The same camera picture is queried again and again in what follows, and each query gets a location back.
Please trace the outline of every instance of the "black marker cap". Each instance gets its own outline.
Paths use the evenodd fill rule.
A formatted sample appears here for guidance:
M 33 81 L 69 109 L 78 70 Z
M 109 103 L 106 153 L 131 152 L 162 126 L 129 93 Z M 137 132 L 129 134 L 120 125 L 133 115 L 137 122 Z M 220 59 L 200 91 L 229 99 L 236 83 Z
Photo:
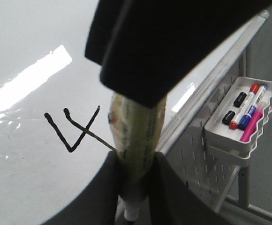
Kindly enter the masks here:
M 234 101 L 234 106 L 235 107 L 240 107 L 242 102 L 244 101 L 244 99 L 246 98 L 247 94 L 244 92 L 240 92 L 240 94 L 238 95 L 238 97 L 235 99 Z
M 222 119 L 223 124 L 229 125 L 229 123 L 231 122 L 231 120 L 233 119 L 233 117 L 235 116 L 235 112 L 233 112 L 232 110 L 230 110 L 225 117 Z

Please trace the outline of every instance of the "white plastic tray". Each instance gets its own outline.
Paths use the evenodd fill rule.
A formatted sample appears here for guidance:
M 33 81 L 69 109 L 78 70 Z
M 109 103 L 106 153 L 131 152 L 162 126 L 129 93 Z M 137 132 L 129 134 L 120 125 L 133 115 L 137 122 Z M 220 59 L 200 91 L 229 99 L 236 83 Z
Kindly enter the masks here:
M 263 117 L 257 123 L 257 130 L 252 134 L 250 140 L 248 142 L 241 142 L 239 140 L 243 131 L 239 129 L 229 129 L 227 125 L 222 123 L 222 118 L 229 110 L 233 110 L 236 113 L 238 112 L 238 108 L 233 106 L 234 100 L 240 92 L 248 94 L 251 85 L 254 83 L 267 85 L 267 91 L 262 99 L 267 105 L 264 108 Z M 208 153 L 241 167 L 248 166 L 250 154 L 256 149 L 257 138 L 263 134 L 263 125 L 268 122 L 268 115 L 271 112 L 272 82 L 238 77 L 204 127 Z

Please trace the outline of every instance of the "blue marker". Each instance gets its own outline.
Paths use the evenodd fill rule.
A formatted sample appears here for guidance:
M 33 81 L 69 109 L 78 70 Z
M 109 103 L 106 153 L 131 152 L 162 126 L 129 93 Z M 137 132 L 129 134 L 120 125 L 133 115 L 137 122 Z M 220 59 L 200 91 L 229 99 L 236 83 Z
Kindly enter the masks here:
M 245 128 L 248 126 L 248 124 L 250 122 L 250 119 L 254 115 L 254 112 L 256 111 L 257 105 L 262 100 L 264 94 L 266 93 L 266 90 L 267 90 L 266 85 L 261 85 L 259 87 L 258 92 L 256 93 L 255 97 L 252 100 L 253 104 L 250 106 L 248 112 L 243 115 L 243 117 L 241 118 L 241 120 L 239 122 L 238 128 L 240 130 L 245 130 Z

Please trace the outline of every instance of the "pink marker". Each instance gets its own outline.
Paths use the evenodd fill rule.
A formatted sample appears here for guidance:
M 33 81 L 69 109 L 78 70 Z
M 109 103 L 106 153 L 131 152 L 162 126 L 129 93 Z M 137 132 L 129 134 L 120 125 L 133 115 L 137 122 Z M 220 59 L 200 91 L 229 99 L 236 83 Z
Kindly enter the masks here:
M 256 131 L 257 128 L 257 122 L 262 118 L 263 116 L 263 109 L 265 108 L 266 103 L 261 102 L 256 109 L 252 119 L 250 120 L 247 128 L 245 129 L 243 135 L 240 138 L 241 142 L 248 142 L 251 135 Z

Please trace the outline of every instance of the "blue marker cap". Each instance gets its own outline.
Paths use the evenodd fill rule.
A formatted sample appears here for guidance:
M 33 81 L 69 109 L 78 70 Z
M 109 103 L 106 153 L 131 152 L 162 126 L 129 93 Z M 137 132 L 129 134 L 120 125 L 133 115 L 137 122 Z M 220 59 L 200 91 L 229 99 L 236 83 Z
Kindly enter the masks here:
M 251 119 L 250 116 L 244 115 L 244 116 L 241 118 L 240 122 L 239 122 L 238 128 L 239 128 L 240 130 L 245 130 L 245 128 L 247 128 L 247 126 L 248 126 L 248 124 L 249 124 L 249 122 L 250 122 L 250 119 Z

